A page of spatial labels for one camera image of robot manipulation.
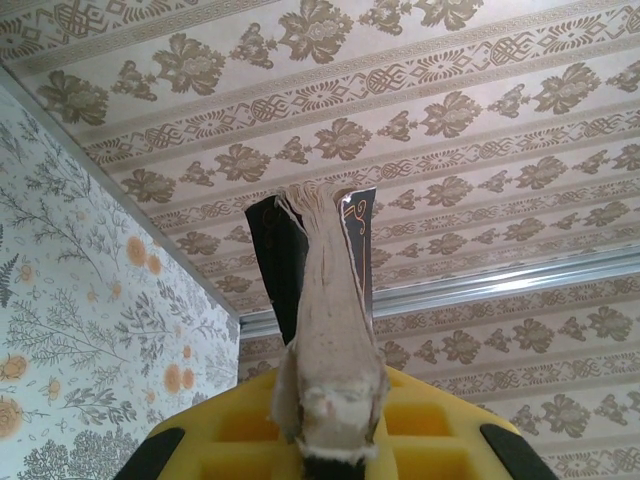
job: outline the wallpapered ceiling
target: wallpapered ceiling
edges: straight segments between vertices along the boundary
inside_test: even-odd
[[[640,478],[640,276],[374,321],[387,364],[509,419],[563,479]],[[240,379],[280,336],[240,342]]]
[[[2,5],[3,63],[241,312],[284,184],[377,185],[377,289],[640,238],[639,1]]]
[[[1,87],[0,252],[0,478],[113,478],[236,384],[238,323]]]

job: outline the yellow object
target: yellow object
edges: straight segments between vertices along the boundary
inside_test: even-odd
[[[388,368],[384,416],[375,434],[378,458],[367,480],[511,480],[480,433],[485,423],[519,434],[509,422]],[[203,402],[158,425],[152,437],[185,430],[159,480],[299,480],[295,445],[268,421],[276,371]]]

